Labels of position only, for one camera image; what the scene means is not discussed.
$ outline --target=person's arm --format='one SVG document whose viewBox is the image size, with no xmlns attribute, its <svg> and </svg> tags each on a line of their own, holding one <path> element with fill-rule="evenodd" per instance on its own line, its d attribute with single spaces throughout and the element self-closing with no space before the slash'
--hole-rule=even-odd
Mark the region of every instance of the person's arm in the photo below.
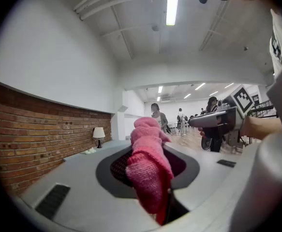
<svg viewBox="0 0 282 232">
<path fill-rule="evenodd" d="M 282 122 L 279 118 L 267 119 L 246 116 L 241 135 L 262 140 L 269 134 L 278 131 L 282 131 Z"/>
<path fill-rule="evenodd" d="M 166 127 L 168 125 L 168 120 L 166 119 L 166 116 L 164 113 L 160 113 L 160 117 L 161 117 L 161 129 L 163 129 L 164 127 Z"/>
</svg>

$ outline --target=ceiling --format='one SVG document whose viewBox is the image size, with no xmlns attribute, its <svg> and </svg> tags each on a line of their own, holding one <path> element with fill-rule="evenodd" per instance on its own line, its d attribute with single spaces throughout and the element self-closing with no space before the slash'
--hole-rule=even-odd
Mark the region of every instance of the ceiling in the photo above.
<svg viewBox="0 0 282 232">
<path fill-rule="evenodd" d="M 101 0 L 80 15 L 109 1 L 113 0 Z M 84 23 L 101 37 L 119 64 L 138 56 L 215 51 L 248 58 L 262 73 L 273 70 L 268 53 L 271 15 L 259 2 L 178 0 L 175 26 L 165 25 L 166 2 L 124 2 L 91 15 Z"/>
<path fill-rule="evenodd" d="M 228 84 L 224 83 L 211 83 L 205 84 L 200 89 L 195 90 L 200 84 L 186 84 L 186 85 L 175 85 L 175 86 L 166 86 L 163 87 L 162 92 L 158 94 L 159 87 L 149 87 L 145 89 L 135 90 L 139 98 L 144 102 L 156 102 L 157 97 L 160 96 L 160 102 L 179 102 L 179 101 L 192 101 L 200 99 L 208 99 L 210 94 L 218 91 L 219 93 L 225 92 L 228 89 L 234 88 L 236 84 L 231 85 L 228 88 L 225 88 Z"/>
</svg>

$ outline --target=black vent grille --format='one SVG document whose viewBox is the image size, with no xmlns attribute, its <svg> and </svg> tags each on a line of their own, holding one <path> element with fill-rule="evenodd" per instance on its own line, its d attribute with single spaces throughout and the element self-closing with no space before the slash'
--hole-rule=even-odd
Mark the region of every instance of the black vent grille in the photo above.
<svg viewBox="0 0 282 232">
<path fill-rule="evenodd" d="M 43 198 L 35 210 L 44 217 L 52 220 L 69 190 L 70 187 L 55 185 L 45 198 Z"/>
</svg>

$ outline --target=pink towel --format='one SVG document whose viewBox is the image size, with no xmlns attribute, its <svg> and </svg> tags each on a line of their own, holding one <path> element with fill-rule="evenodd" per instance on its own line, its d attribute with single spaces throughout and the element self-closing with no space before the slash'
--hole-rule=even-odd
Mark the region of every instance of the pink towel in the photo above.
<svg viewBox="0 0 282 232">
<path fill-rule="evenodd" d="M 131 133 L 133 152 L 128 159 L 126 174 L 144 209 L 157 214 L 156 220 L 162 224 L 167 190 L 174 177 L 170 163 L 163 154 L 162 143 L 170 140 L 153 118 L 139 118 L 134 122 L 134 127 Z"/>
</svg>

